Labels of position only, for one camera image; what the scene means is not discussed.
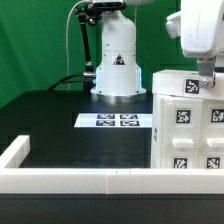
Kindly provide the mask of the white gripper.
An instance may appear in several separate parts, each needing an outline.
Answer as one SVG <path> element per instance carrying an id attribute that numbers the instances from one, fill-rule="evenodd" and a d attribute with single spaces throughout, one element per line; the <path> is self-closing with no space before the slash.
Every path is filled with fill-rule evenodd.
<path id="1" fill-rule="evenodd" d="M 181 0 L 166 29 L 171 39 L 181 39 L 185 57 L 198 58 L 199 87 L 213 88 L 215 56 L 224 51 L 224 0 Z"/>

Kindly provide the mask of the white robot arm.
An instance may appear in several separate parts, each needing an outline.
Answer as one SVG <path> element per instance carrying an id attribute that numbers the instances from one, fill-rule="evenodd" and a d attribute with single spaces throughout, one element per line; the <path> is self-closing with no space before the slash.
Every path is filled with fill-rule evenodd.
<path id="1" fill-rule="evenodd" d="M 143 95 L 141 70 L 136 63 L 136 26 L 121 11 L 128 5 L 154 0 L 89 0 L 102 21 L 102 61 L 96 69 L 94 97 L 127 101 Z M 181 10 L 168 16 L 170 37 L 181 39 L 182 52 L 195 58 L 199 86 L 215 86 L 215 63 L 224 52 L 224 0 L 181 0 Z"/>

